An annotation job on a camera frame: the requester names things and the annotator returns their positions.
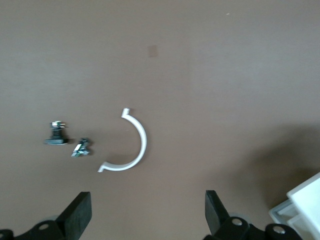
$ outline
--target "bolt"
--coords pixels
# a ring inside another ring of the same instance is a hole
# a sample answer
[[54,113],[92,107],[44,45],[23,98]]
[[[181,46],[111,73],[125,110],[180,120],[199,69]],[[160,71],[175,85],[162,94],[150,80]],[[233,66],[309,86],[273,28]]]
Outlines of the bolt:
[[232,219],[232,223],[236,226],[241,226],[242,225],[242,221],[239,218],[234,218]]
[[286,231],[281,226],[274,226],[273,231],[275,231],[277,234],[285,234]]
[[49,227],[49,224],[42,224],[41,226],[39,226],[39,230],[45,230]]

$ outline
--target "semicircular clip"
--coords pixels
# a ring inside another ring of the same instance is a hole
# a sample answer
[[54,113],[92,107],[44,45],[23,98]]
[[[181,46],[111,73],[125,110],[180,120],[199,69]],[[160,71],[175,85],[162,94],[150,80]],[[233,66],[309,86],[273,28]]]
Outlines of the semicircular clip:
[[132,168],[137,163],[140,162],[142,157],[145,154],[146,148],[147,148],[147,135],[144,127],[141,125],[141,123],[135,119],[133,116],[129,115],[130,108],[124,108],[122,111],[121,118],[128,120],[130,123],[132,123],[135,128],[138,130],[138,133],[141,138],[141,149],[138,154],[138,156],[132,160],[129,163],[126,164],[113,164],[111,162],[105,161],[99,168],[98,172],[102,173],[103,170],[109,170],[109,171],[123,171]]

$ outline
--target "brown surface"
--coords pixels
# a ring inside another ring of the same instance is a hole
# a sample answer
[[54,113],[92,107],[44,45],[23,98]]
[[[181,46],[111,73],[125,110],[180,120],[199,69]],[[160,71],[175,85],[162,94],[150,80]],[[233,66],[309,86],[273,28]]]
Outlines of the brown surface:
[[[320,171],[319,23],[315,0],[2,0],[0,228],[91,191],[83,240],[200,240],[207,189],[263,228]],[[147,153],[97,173],[138,153],[125,107]],[[44,145],[55,120],[93,155]]]

